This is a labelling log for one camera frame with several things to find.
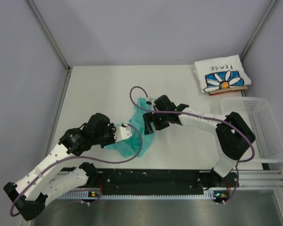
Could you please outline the teal t shirt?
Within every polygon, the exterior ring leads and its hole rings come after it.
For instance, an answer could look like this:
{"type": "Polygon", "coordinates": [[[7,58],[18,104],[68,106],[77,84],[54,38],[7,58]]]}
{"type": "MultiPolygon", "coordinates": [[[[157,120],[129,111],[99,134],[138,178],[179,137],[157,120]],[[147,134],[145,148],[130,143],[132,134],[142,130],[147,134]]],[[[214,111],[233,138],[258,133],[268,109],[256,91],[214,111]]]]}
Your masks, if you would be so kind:
{"type": "MultiPolygon", "coordinates": [[[[133,125],[140,132],[142,136],[142,149],[138,155],[138,157],[141,157],[146,153],[146,151],[152,145],[155,134],[154,133],[149,135],[144,134],[145,127],[144,127],[143,115],[146,113],[146,111],[136,106],[134,108],[135,108],[135,112],[131,117],[131,119],[129,120],[129,123],[133,125]]],[[[124,158],[129,158],[138,153],[140,145],[141,145],[141,139],[138,133],[134,129],[132,129],[132,136],[129,139],[105,146],[105,149],[116,150],[124,158]]]]}

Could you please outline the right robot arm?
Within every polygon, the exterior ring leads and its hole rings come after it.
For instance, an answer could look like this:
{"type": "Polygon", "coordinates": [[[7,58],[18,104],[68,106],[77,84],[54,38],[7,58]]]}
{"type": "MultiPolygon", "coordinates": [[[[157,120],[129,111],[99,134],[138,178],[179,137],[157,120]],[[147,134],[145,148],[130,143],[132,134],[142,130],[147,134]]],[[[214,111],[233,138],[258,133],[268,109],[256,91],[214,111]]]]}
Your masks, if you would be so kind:
{"type": "Polygon", "coordinates": [[[216,186],[227,182],[230,171],[256,140],[247,123],[236,112],[228,115],[201,112],[187,104],[175,105],[166,95],[156,99],[148,97],[146,106],[150,110],[143,115],[145,135],[178,124],[215,136],[219,158],[211,170],[210,179],[216,186]]]}

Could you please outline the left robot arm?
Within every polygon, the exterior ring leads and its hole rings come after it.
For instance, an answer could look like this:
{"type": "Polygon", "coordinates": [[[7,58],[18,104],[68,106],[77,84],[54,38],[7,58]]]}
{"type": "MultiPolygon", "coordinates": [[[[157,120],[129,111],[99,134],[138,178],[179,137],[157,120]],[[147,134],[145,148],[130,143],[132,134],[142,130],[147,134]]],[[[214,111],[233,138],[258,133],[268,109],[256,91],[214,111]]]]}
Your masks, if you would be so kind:
{"type": "Polygon", "coordinates": [[[12,201],[11,216],[16,216],[17,209],[24,220],[33,220],[63,194],[84,185],[94,186],[98,171],[82,154],[95,145],[104,148],[130,136],[130,128],[116,126],[101,113],[80,127],[68,129],[31,172],[3,187],[12,201]]]}

